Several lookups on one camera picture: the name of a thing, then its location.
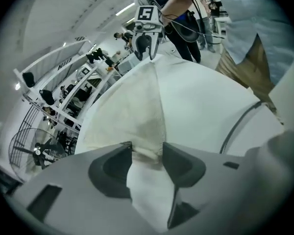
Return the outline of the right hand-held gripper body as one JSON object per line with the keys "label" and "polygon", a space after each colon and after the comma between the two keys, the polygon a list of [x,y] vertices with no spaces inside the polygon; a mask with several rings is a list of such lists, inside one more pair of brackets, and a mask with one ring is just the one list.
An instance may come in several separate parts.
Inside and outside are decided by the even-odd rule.
{"label": "right hand-held gripper body", "polygon": [[151,33],[158,34],[158,37],[164,36],[163,15],[161,10],[153,6],[139,6],[134,17],[134,34]]}

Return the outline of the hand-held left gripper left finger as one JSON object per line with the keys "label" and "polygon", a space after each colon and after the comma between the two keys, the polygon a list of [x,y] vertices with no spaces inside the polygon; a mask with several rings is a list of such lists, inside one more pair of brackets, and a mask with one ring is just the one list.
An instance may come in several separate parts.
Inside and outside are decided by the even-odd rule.
{"label": "hand-held left gripper left finger", "polygon": [[146,232],[126,176],[132,144],[65,157],[24,183],[12,209],[35,232]]}

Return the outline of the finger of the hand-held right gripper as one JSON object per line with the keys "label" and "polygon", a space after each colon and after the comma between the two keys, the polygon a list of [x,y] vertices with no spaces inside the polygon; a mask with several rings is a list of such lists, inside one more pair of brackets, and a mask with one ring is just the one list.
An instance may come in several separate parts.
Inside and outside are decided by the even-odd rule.
{"label": "finger of the hand-held right gripper", "polygon": [[149,57],[153,60],[157,54],[159,46],[159,34],[153,34],[150,36],[150,45],[149,45]]}
{"label": "finger of the hand-held right gripper", "polygon": [[133,38],[133,50],[138,60],[143,60],[144,53],[147,52],[147,57],[151,60],[152,51],[152,34],[137,33]]}

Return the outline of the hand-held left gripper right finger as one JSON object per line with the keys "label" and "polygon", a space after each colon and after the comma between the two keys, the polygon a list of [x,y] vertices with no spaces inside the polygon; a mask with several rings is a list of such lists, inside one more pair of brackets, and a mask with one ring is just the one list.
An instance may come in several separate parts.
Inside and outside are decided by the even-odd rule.
{"label": "hand-held left gripper right finger", "polygon": [[162,163],[174,184],[167,227],[173,229],[208,207],[235,176],[242,157],[163,143]]}

